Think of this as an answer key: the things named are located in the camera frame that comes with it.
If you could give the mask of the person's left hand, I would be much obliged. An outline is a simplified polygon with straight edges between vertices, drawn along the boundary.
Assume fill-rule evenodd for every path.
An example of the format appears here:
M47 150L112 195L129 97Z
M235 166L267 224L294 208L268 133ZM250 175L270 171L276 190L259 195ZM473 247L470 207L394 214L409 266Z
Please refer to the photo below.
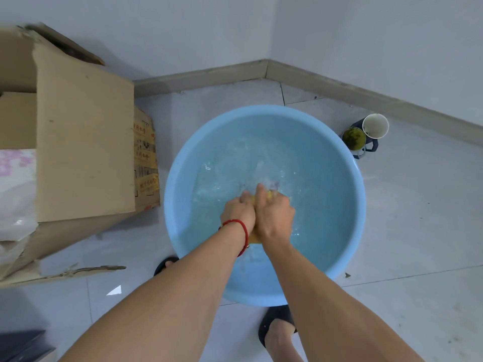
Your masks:
M224 211L220 216L222 224L228 220L235 219L243 222L248 234L250 235L256 223L256 212L251 208L241 208L239 197L226 202Z

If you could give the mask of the person's right hand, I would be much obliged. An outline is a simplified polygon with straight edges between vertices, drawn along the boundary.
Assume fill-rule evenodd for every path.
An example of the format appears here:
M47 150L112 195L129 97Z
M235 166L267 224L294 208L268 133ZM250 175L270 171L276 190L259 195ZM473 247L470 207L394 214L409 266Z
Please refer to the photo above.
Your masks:
M294 215L295 209L291 205L272 204L257 208L257 232L266 253L289 245Z

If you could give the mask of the yellow cloth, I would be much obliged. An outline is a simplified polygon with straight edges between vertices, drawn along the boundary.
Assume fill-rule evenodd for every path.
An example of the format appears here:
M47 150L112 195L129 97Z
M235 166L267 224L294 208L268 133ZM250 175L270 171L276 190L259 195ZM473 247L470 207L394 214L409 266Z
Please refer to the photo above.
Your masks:
M274 194L278 193L276 189L270 189L266 191L267 199L266 204L271 204L273 202ZM254 207L255 212L257 211L257 198L254 194L251 195L251 202ZM261 240L258 236L257 232L257 224L255 224L254 229L252 230L249 236L249 244L261 244Z

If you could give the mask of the person's right forearm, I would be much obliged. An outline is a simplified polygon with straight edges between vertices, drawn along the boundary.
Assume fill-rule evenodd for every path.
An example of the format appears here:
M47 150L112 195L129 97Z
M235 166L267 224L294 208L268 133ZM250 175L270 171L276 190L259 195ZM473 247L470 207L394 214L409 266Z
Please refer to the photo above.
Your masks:
M308 362L424 362L379 316L289 242L264 244Z

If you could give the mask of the person's left forearm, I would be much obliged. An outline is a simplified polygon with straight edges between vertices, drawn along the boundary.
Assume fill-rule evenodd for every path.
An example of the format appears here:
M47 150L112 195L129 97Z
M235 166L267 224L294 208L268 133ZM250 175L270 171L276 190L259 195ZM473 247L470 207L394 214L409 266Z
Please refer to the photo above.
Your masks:
M228 220L103 315L59 362L197 362L247 238L243 222Z

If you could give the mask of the light blue plastic basin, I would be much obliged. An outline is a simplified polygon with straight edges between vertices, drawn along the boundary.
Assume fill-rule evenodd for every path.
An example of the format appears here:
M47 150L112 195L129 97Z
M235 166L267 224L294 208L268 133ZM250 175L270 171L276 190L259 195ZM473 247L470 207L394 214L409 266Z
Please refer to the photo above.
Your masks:
M226 201L257 183L289 197L291 243L330 279L343 273L362 237L363 178L327 125L302 111L252 105L211 119L174 159L164 193L166 228L181 258L219 227Z

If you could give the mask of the green round scrubber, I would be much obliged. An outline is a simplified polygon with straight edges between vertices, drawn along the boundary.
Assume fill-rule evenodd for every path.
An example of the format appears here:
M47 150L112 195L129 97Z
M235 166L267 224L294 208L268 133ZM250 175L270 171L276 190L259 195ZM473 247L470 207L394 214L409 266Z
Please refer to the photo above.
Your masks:
M342 133L341 139L350 151L359 152L365 149L366 135L359 127L350 127L346 129Z

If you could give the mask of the person's left black slipper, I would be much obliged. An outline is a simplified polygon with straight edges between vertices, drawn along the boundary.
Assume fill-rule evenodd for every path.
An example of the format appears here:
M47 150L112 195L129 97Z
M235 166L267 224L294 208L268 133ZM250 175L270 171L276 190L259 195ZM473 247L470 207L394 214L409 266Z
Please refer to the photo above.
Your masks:
M166 257L164 260L162 260L159 263L159 265L157 266L157 268L154 271L154 275L153 276L155 277L156 275L158 275L163 270L165 270L167 267L169 267L170 265L176 263L177 261L179 261L179 258L177 256L169 256L169 257Z

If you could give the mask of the person's black slipper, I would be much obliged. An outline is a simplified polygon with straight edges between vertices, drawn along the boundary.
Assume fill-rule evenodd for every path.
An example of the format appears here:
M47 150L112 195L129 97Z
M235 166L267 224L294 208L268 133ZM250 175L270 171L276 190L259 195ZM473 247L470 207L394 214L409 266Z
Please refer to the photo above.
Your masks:
M159 263L159 265L157 266L157 268L154 271L154 275L153 276L155 277L156 275L158 275L163 270L165 270L167 267L169 267L170 265L176 263L177 261L179 261L179 258L177 256L169 256L169 257L166 257L164 260L162 260Z
M269 307L258 329L258 338L263 347L266 347L265 338L269 331L269 327L272 324L272 322L276 319L290 323L293 327L295 327L295 323L294 323L290 308L287 304Z

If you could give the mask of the person's right black slipper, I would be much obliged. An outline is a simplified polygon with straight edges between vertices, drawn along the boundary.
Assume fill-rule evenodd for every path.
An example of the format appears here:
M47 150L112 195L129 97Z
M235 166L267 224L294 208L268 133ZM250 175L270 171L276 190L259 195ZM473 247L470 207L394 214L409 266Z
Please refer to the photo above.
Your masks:
M276 319L290 323L293 327L295 327L295 323L294 323L290 308L287 304L269 307L258 329L258 338L263 347L266 347L265 338L269 331L269 327L272 324L272 322Z

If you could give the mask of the white cup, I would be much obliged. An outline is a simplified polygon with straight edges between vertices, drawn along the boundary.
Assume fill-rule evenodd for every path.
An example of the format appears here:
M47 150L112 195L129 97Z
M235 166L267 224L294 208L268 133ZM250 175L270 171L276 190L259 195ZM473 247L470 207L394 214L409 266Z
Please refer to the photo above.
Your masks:
M389 121L384 115L373 113L363 119L362 130L373 140L381 139L389 131Z

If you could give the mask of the large brown cardboard box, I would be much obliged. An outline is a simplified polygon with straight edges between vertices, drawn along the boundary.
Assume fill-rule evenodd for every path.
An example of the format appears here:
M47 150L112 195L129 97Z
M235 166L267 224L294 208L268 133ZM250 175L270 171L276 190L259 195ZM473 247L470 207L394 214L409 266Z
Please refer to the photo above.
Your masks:
M36 149L37 229L0 242L0 289L124 270L42 275L41 260L160 205L152 119L133 82L45 24L0 27L0 150Z

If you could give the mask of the clear white plastic bag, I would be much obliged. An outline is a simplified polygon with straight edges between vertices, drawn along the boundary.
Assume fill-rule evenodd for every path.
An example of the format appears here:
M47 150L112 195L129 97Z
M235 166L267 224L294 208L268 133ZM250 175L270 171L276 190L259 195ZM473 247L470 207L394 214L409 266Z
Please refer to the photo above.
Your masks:
M35 181L0 191L0 242L20 241L37 229L35 199Z

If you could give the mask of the white pink-printed fabric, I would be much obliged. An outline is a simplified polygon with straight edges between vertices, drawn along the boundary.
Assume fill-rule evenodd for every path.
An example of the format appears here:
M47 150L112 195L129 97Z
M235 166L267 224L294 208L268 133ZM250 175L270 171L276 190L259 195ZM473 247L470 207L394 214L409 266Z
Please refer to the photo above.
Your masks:
M36 149L0 150L0 193L36 181Z

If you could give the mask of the dark grey flat object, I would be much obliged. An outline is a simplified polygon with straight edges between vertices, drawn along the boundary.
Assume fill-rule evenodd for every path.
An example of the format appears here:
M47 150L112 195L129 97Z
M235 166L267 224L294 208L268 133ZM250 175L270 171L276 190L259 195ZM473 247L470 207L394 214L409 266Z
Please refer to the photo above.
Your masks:
M57 349L40 329L0 333L0 362L56 362Z

